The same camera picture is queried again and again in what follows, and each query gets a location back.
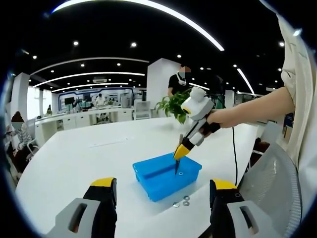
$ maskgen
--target curved ceiling light strip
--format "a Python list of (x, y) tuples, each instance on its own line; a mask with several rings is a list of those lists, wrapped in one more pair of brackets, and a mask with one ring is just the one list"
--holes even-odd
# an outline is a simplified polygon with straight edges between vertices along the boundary
[(59, 78), (54, 78), (48, 81), (45, 81), (43, 83), (39, 83), (37, 85), (32, 86), (32, 88), (38, 87), (40, 85), (49, 83), (49, 82), (53, 82), (56, 80), (60, 80), (60, 79), (64, 79), (64, 78), (71, 78), (71, 77), (77, 77), (77, 76), (84, 76), (84, 75), (93, 75), (93, 74), (128, 74), (128, 75), (137, 75), (137, 76), (145, 76), (145, 74), (143, 73), (130, 73), (130, 72), (92, 72), (92, 73), (78, 73), (78, 74), (72, 74), (72, 75), (68, 75), (68, 76), (63, 76), (63, 77), (59, 77)]
[(68, 60), (68, 61), (64, 61), (64, 62), (60, 62), (60, 63), (55, 63), (52, 64), (50, 66), (41, 68), (33, 73), (31, 73), (30, 75), (36, 74), (38, 72), (41, 72), (45, 69), (48, 68), (52, 68), (61, 64), (66, 64), (66, 63), (72, 63), (72, 62), (78, 62), (78, 61), (87, 61), (87, 60), (130, 60), (130, 61), (138, 61), (138, 62), (143, 62), (143, 63), (149, 63), (149, 61), (147, 60), (142, 60), (142, 59), (131, 59), (131, 58), (121, 58), (121, 57), (91, 57), (91, 58), (82, 58), (82, 59), (72, 59), (72, 60)]
[(242, 72), (241, 69), (237, 69), (237, 71), (239, 72), (239, 74), (241, 75), (241, 77), (244, 79), (244, 81), (246, 82), (246, 84), (248, 85), (250, 91), (252, 92), (252, 94), (254, 94), (253, 88), (251, 87), (249, 81), (247, 80), (246, 76), (244, 75), (244, 73)]
[(101, 86), (101, 85), (128, 85), (128, 83), (92, 83), (92, 84), (83, 84), (83, 85), (77, 85), (77, 86), (70, 86), (67, 88), (60, 88), (53, 90), (52, 93), (62, 91), (62, 90), (67, 90), (67, 89), (72, 89), (72, 88), (81, 88), (81, 87), (89, 87), (89, 86)]
[(200, 87), (200, 88), (203, 88), (203, 89), (206, 89), (206, 90), (210, 90), (210, 88), (206, 88), (206, 87), (204, 87), (204, 86), (200, 86), (200, 85), (195, 84), (195, 83), (189, 83), (189, 85), (196, 86), (196, 87)]
[[(65, 7), (72, 6), (72, 5), (75, 5), (75, 4), (78, 4), (78, 3), (82, 3), (82, 2), (88, 2), (88, 1), (96, 1), (96, 0), (69, 0), (67, 2), (62, 3), (57, 8), (55, 8), (52, 11), (52, 13), (54, 13), (54, 12), (56, 12), (58, 10), (61, 10), (61, 9), (65, 8)], [(222, 47), (222, 45), (214, 37), (212, 37), (207, 31), (205, 31), (203, 28), (201, 28), (199, 25), (197, 25), (195, 22), (193, 22), (192, 20), (190, 20), (186, 16), (178, 13), (177, 11), (175, 11), (175, 10), (173, 10), (171, 8), (168, 8), (168, 7), (164, 6), (164, 5), (161, 5), (159, 3), (156, 3), (156, 2), (153, 2), (153, 1), (149, 1), (149, 0), (117, 0), (117, 1), (128, 1), (128, 2), (142, 4), (142, 5), (149, 6), (149, 7), (155, 8), (157, 10), (163, 11), (163, 12), (169, 14), (169, 15), (172, 15), (172, 16), (178, 18), (179, 20), (185, 22), (187, 25), (191, 26), (196, 31), (198, 31), (200, 34), (205, 36), (220, 51), (224, 51), (224, 48)]]

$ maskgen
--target face mask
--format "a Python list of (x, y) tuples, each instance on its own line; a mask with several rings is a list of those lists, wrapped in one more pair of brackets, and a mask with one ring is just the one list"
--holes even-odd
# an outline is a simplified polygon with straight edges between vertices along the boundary
[(20, 129), (22, 126), (23, 122), (12, 122), (12, 126), (14, 129)]
[(189, 78), (190, 77), (190, 73), (179, 72), (179, 76), (181, 76), (182, 78)]

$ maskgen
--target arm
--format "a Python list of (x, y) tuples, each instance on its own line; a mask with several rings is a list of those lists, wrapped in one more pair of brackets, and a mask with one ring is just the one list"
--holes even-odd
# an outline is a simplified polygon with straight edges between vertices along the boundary
[(167, 95), (170, 98), (173, 97), (173, 94), (172, 94), (173, 86), (174, 86), (174, 80), (173, 80), (173, 76), (171, 76), (168, 81), (168, 91), (167, 91)]
[(261, 98), (239, 104), (233, 110), (236, 111), (238, 123), (245, 123), (293, 113), (295, 106), (287, 88), (282, 87)]
[(170, 98), (174, 96), (174, 95), (172, 94), (172, 91), (173, 91), (173, 88), (168, 88), (167, 95), (168, 95)]

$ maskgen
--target window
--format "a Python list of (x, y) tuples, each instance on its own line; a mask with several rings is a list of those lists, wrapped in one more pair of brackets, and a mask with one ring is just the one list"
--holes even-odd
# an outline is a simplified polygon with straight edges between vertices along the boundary
[(40, 115), (40, 89), (28, 87), (27, 95), (28, 120)]
[(50, 90), (43, 90), (43, 113), (45, 114), (49, 108), (52, 109), (52, 92)]

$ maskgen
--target white pillar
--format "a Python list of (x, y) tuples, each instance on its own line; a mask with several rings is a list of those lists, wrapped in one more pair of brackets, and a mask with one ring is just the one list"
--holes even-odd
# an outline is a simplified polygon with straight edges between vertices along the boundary
[(20, 73), (15, 77), (12, 88), (12, 97), (11, 97), (11, 117), (15, 114), (16, 111), (21, 113), (22, 118), (26, 121), (27, 117), (27, 95), (28, 95), (28, 86), (29, 86), (30, 76), (25, 73)]
[(44, 115), (44, 113), (43, 113), (43, 90), (40, 90), (39, 107), (40, 107), (40, 115), (43, 116)]
[(58, 94), (52, 93), (52, 113), (56, 114), (58, 112)]
[(231, 108), (234, 105), (234, 92), (232, 90), (225, 91), (224, 105), (226, 108)]
[(180, 64), (168, 59), (160, 58), (148, 66), (147, 101), (151, 102), (151, 109), (167, 96), (169, 78), (180, 68)]

